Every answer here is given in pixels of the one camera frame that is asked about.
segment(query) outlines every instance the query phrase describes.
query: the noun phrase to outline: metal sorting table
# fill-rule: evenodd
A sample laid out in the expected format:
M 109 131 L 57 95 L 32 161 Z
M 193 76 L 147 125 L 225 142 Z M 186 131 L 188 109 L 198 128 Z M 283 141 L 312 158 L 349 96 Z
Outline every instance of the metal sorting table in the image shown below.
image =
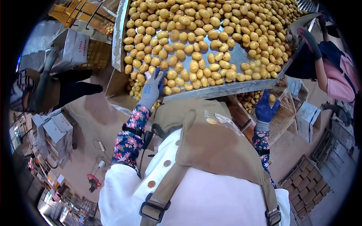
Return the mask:
M 311 0 L 297 0 L 297 2 L 302 7 L 302 8 L 300 8 L 301 10 L 308 10 L 308 11 L 313 11 L 313 12 L 318 11 L 319 5 L 315 5 L 315 3 L 313 3 Z M 114 36 L 113 36 L 113 44 L 112 44 L 112 66 L 120 72 L 123 72 L 124 68 L 126 66 L 126 64 L 124 62 L 125 56 L 130 55 L 129 52 L 126 52 L 124 50 L 124 43 L 123 43 L 123 39 L 127 37 L 126 31 L 128 28 L 126 27 L 126 23 L 130 18 L 130 16 L 128 15 L 128 11 L 130 9 L 130 3 L 131 3 L 131 0 L 125 0 L 125 1 L 119 3 L 117 17 L 116 17 L 115 25 L 114 25 Z M 314 23 L 315 23 L 315 19 L 311 22 L 311 24 L 308 28 L 309 31 L 312 30 Z M 222 32 L 224 30 L 224 28 L 222 26 L 219 26 L 219 27 L 214 27 L 214 30 L 217 30 L 218 32 Z M 158 28 L 156 30 L 156 34 L 160 31 L 161 31 L 161 29 Z M 180 31 L 180 33 L 181 32 L 188 33 L 188 32 L 193 32 L 193 31 L 186 29 L 186 30 Z M 206 33 L 206 37 L 204 38 L 204 41 L 208 45 L 210 45 L 210 42 L 212 41 L 212 39 L 208 38 L 207 33 Z M 189 42 L 188 40 L 186 40 L 185 42 L 181 42 L 181 43 L 183 43 L 186 46 L 188 44 L 193 44 L 194 42 Z M 169 52 L 168 57 L 175 55 L 175 52 L 176 51 Z M 209 53 L 216 54 L 217 52 L 219 52 L 218 48 L 211 49 L 209 47 L 207 50 L 201 49 L 200 53 L 203 55 L 203 58 L 205 59 L 206 67 L 209 67 L 209 65 L 210 65 L 210 63 L 207 60 L 207 55 Z M 240 65 L 242 63 L 249 63 L 251 61 L 254 61 L 248 55 L 247 51 L 242 46 L 240 46 L 240 44 L 237 41 L 235 42 L 235 46 L 233 48 L 229 48 L 228 52 L 231 54 L 231 59 L 230 59 L 229 63 L 236 65 L 237 73 L 243 73 L 243 71 L 240 69 Z M 230 83 L 225 82 L 224 84 L 221 84 L 221 85 L 214 85 L 214 86 L 208 85 L 207 87 L 201 87 L 199 89 L 193 89 L 190 91 L 186 91 L 184 89 L 184 87 L 181 87 L 181 91 L 179 93 L 173 93 L 171 95 L 164 96 L 163 99 L 162 98 L 160 98 L 160 99 L 164 103 L 167 103 L 167 102 L 170 102 L 173 100 L 185 99 L 185 98 L 190 98 L 190 97 L 195 97 L 195 98 L 200 98 L 200 99 L 210 99 L 210 98 L 215 98 L 215 97 L 233 95 L 233 94 L 237 94 L 237 93 L 251 92 L 251 91 L 257 91 L 257 90 L 263 90 L 263 89 L 271 89 L 272 87 L 274 87 L 274 85 L 277 83 L 277 81 L 281 77 L 284 76 L 284 73 L 286 72 L 286 70 L 288 69 L 290 64 L 293 62 L 295 57 L 298 55 L 298 53 L 299 53 L 299 50 L 296 50 L 293 53 L 293 55 L 291 57 L 289 57 L 289 61 L 287 63 L 285 63 L 284 65 L 281 65 L 282 70 L 279 72 L 278 78 L 249 80 L 249 81 L 243 81 L 243 82 L 233 81 Z M 190 64 L 191 60 L 192 60 L 191 54 L 186 54 L 186 58 L 183 60 L 179 60 L 179 61 L 181 61 L 183 63 L 184 69 L 189 71 L 189 64 Z

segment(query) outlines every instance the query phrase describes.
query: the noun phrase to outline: concrete floor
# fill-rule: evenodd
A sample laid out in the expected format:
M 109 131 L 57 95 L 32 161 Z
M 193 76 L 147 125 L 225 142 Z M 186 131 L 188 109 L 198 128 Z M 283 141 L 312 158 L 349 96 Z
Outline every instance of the concrete floor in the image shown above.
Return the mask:
M 313 28 L 312 33 L 317 41 L 321 41 L 321 33 L 318 31 L 317 26 Z M 340 42 L 336 41 L 335 43 L 338 47 L 343 48 Z M 112 70 L 112 67 L 99 70 L 97 73 L 98 76 L 92 77 L 90 82 L 107 84 Z M 309 103 L 320 107 L 321 104 L 326 101 L 333 102 L 333 99 L 327 97 L 327 94 L 320 90 L 317 82 L 308 80 L 303 82 L 309 90 Z M 86 175 L 91 173 L 92 170 L 92 173 L 95 173 L 97 166 L 93 169 L 92 167 L 96 161 L 99 162 L 101 159 L 104 159 L 105 162 L 110 161 L 116 135 L 121 131 L 122 124 L 127 121 L 128 117 L 117 111 L 106 101 L 104 92 L 91 96 L 84 96 L 71 102 L 70 105 L 75 113 L 89 119 L 95 132 L 104 144 L 106 151 L 102 152 L 102 150 L 100 150 L 100 146 L 97 142 L 98 138 L 90 123 L 86 119 L 75 115 L 67 105 L 66 107 L 69 109 L 70 114 L 79 124 L 79 126 L 74 128 L 74 140 L 77 142 L 78 148 L 73 151 L 72 162 L 68 162 L 64 169 L 58 168 L 58 170 L 65 177 L 66 184 L 80 197 L 85 196 L 90 201 L 97 202 L 100 190 L 97 189 L 93 193 L 89 193 L 90 184 L 88 183 Z M 282 145 L 275 145 L 275 147 L 279 147 L 277 150 L 271 148 L 273 154 L 271 158 L 273 159 L 273 162 L 270 165 L 269 170 L 276 183 L 291 170 L 303 154 L 309 155 L 314 150 L 323 134 L 324 128 L 329 122 L 330 115 L 330 110 L 321 113 L 321 130 L 316 133 L 316 138 L 313 143 L 307 143 L 300 136 L 287 141 L 282 137 L 279 139 L 279 141 L 282 142 Z M 152 153 L 153 152 L 149 150 L 145 153 L 141 172 L 144 172 L 150 162 L 151 158 L 147 155 Z M 96 177 L 99 181 L 104 179 L 107 169 L 108 168 L 105 167 L 97 171 Z

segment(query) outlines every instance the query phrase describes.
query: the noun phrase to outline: pink shirt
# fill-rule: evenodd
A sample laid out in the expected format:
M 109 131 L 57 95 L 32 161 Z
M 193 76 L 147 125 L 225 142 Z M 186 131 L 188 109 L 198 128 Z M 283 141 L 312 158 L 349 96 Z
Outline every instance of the pink shirt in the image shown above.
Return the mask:
M 344 52 L 345 56 L 341 56 L 340 67 L 347 74 L 351 80 L 356 92 L 360 90 L 357 85 L 357 73 L 353 67 L 353 63 L 349 60 L 349 55 Z M 354 100 L 355 93 L 352 87 L 349 85 L 347 79 L 328 59 L 323 59 L 323 65 L 325 74 L 327 75 L 328 87 L 327 95 L 344 102 L 352 102 Z

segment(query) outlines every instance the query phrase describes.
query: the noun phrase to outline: hand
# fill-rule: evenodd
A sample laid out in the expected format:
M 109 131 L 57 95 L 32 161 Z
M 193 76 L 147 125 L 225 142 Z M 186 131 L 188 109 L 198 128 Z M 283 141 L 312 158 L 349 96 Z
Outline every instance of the hand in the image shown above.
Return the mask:
M 304 27 L 297 28 L 297 33 L 304 39 L 309 50 L 314 54 L 314 60 L 319 60 L 320 58 L 322 58 L 322 53 L 320 52 L 317 41 L 313 37 L 313 35 L 308 32 Z
M 327 28 L 325 26 L 325 16 L 323 13 L 320 13 L 320 16 L 317 17 L 319 21 L 320 28 L 322 29 L 323 33 L 327 33 Z
M 260 98 L 259 102 L 256 104 L 255 114 L 258 121 L 270 123 L 274 115 L 277 113 L 280 101 L 277 100 L 274 103 L 274 106 L 270 108 L 269 105 L 269 92 L 267 89 L 264 90 L 263 96 Z
M 44 68 L 48 71 L 51 70 L 58 57 L 59 57 L 59 51 L 57 48 L 55 48 L 49 53 L 48 57 L 46 58 Z
M 166 70 L 161 70 L 160 68 L 155 69 L 151 78 L 143 86 L 142 97 L 138 102 L 139 105 L 145 106 L 151 110 L 153 104 L 156 102 L 160 96 L 160 93 L 162 92 L 164 86 L 163 78 L 165 77 L 166 73 Z

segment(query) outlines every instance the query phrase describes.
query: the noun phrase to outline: white shirt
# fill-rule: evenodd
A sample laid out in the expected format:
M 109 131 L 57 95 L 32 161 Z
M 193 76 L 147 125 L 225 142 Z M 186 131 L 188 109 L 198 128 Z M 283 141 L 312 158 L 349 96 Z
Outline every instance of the white shirt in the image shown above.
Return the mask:
M 107 225 L 139 226 L 139 210 L 150 192 L 154 192 L 163 176 L 175 163 L 176 141 L 181 129 L 169 135 L 159 146 L 141 180 L 129 166 L 113 165 L 105 176 L 100 191 L 101 222 Z M 149 181 L 154 188 L 148 188 Z M 275 190 L 282 215 L 281 226 L 289 225 L 288 191 Z M 190 168 L 171 198 L 170 208 L 158 225 L 267 225 L 265 201 L 261 187 L 247 180 L 220 176 Z

